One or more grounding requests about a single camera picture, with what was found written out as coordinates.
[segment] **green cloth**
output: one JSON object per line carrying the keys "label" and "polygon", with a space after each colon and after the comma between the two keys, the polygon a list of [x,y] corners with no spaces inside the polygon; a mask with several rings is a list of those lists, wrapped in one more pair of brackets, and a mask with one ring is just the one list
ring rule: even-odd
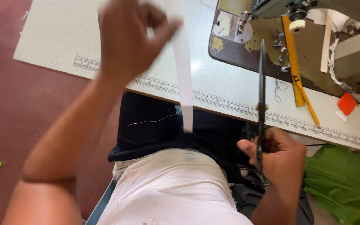
{"label": "green cloth", "polygon": [[306,158],[305,191],[345,224],[360,225],[360,154],[323,146]]}

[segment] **white shirt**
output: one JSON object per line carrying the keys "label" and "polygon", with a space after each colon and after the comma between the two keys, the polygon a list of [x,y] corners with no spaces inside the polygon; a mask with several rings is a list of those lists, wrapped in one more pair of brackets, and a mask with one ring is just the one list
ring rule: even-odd
{"label": "white shirt", "polygon": [[209,156],[167,149],[127,167],[97,225],[243,224],[226,178]]}

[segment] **right hand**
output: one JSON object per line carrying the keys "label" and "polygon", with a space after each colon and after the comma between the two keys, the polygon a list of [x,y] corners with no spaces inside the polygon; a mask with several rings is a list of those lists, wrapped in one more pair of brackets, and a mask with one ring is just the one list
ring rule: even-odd
{"label": "right hand", "polygon": [[[265,132],[266,150],[263,153],[263,174],[271,183],[279,187],[300,187],[305,171],[306,147],[294,141],[277,127]],[[256,165],[256,143],[248,140],[238,141],[238,148],[250,158],[249,163]]]}
{"label": "right hand", "polygon": [[[146,71],[182,20],[168,22],[166,15],[139,0],[109,0],[98,13],[101,34],[101,72],[120,75],[124,83]],[[147,28],[154,38],[147,37]]]}

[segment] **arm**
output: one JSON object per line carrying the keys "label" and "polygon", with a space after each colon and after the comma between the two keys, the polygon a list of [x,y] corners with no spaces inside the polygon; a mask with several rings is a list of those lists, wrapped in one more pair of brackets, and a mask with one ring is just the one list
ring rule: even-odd
{"label": "arm", "polygon": [[[33,148],[3,224],[81,224],[77,174],[125,85],[151,66],[181,24],[168,23],[162,12],[137,0],[110,1],[100,11],[99,22],[101,73]],[[156,28],[152,40],[146,36],[147,26]]]}
{"label": "arm", "polygon": [[[251,221],[254,225],[296,225],[306,147],[276,127],[267,130],[265,136],[270,154],[263,154],[262,163],[270,187],[252,213]],[[250,157],[249,163],[256,165],[256,143],[241,140],[237,146]]]}

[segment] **red floor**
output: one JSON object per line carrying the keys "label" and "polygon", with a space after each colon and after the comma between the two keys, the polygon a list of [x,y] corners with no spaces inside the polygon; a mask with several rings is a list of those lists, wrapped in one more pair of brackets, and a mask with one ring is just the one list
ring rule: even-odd
{"label": "red floor", "polygon": [[[12,59],[31,2],[0,0],[0,223],[29,151],[88,82]],[[112,179],[107,153],[116,144],[118,114],[119,105],[78,179],[84,219]]]}

